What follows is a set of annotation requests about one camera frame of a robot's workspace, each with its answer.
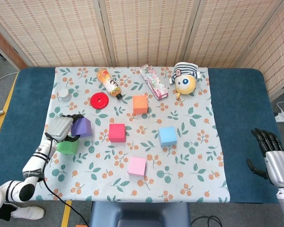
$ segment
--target bottle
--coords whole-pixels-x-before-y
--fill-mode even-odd
[[[97,78],[104,85],[108,93],[116,97],[118,100],[122,99],[121,89],[118,84],[110,77],[109,72],[106,68],[99,68],[96,71]]]

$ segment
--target bamboo folding screen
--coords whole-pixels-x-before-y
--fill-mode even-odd
[[[188,61],[284,84],[284,0],[0,0],[0,31],[28,66]]]

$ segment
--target red disc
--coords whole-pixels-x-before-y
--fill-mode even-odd
[[[103,109],[108,104],[108,96],[103,92],[95,93],[90,98],[90,105],[95,109]]]

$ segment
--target orange cube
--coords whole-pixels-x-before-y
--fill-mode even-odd
[[[146,96],[133,96],[133,113],[147,114],[148,103]]]

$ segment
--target white container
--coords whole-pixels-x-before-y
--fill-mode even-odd
[[[66,89],[66,88],[60,90],[58,92],[58,96],[64,102],[69,101],[71,99],[71,94],[69,93],[68,89]]]

